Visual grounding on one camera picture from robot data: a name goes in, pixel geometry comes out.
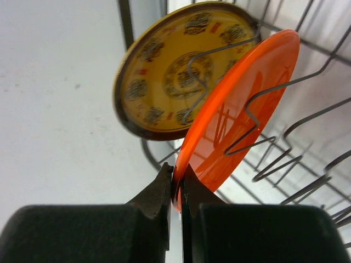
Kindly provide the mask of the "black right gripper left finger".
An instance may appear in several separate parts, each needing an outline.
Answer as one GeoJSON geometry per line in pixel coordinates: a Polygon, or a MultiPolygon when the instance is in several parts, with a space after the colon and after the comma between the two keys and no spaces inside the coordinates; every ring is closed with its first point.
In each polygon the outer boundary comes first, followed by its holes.
{"type": "Polygon", "coordinates": [[[28,205],[1,233],[1,262],[164,262],[173,167],[125,204],[28,205]]]}

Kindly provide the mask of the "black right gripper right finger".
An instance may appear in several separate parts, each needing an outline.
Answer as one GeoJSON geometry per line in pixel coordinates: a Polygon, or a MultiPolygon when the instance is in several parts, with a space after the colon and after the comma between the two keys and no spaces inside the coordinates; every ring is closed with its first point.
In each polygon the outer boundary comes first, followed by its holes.
{"type": "Polygon", "coordinates": [[[350,262],[329,215],[303,205],[227,204],[187,167],[184,262],[350,262]]]}

